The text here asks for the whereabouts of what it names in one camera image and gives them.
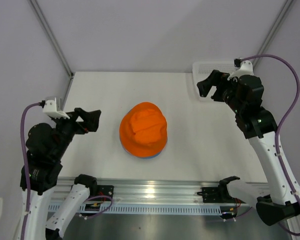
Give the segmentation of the orange bucket hat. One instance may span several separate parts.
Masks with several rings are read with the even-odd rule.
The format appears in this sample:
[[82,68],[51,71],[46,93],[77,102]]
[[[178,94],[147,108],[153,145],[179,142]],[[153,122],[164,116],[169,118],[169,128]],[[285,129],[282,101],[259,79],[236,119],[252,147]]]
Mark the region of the orange bucket hat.
[[[158,141],[168,136],[168,122],[161,110],[151,102],[141,102],[134,106],[122,119],[119,137],[141,141]],[[147,154],[146,150],[136,151],[136,155]]]

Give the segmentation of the blue bucket hat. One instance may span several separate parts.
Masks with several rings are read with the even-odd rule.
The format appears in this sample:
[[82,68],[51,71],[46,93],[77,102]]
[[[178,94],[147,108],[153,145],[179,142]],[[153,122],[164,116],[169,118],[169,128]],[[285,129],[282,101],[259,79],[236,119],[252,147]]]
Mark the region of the blue bucket hat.
[[[167,142],[168,136],[166,135],[163,138],[158,139],[157,141],[149,141],[142,140],[141,142],[129,139],[127,137],[120,136],[119,138],[122,148],[131,156],[139,158],[139,159],[153,159],[161,154],[164,150]],[[150,148],[150,150],[146,150],[147,154],[141,153],[136,154],[136,152],[140,152],[141,149]]]

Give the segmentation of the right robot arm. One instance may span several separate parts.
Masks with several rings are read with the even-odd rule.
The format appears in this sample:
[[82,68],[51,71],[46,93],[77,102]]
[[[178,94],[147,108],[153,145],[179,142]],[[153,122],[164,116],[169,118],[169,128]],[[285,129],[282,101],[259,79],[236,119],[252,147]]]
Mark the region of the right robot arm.
[[213,70],[196,86],[204,98],[215,87],[211,99],[226,103],[235,113],[235,122],[255,151],[269,187],[269,194],[262,195],[239,177],[227,177],[219,181],[220,200],[238,199],[249,204],[268,226],[300,215],[300,187],[280,143],[275,141],[279,129],[275,119],[262,107],[264,86],[261,79],[250,74],[231,77]]

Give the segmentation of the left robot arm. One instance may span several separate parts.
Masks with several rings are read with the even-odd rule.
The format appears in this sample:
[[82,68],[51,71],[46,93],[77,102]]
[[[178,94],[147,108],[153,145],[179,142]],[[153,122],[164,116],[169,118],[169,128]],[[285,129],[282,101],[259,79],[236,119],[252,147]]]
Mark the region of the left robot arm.
[[54,122],[34,125],[28,138],[21,139],[24,166],[21,170],[22,216],[18,229],[19,240],[61,240],[85,200],[93,200],[98,194],[96,178],[81,174],[59,209],[51,218],[48,208],[62,170],[61,159],[75,135],[96,132],[100,110],[72,112],[43,109]]

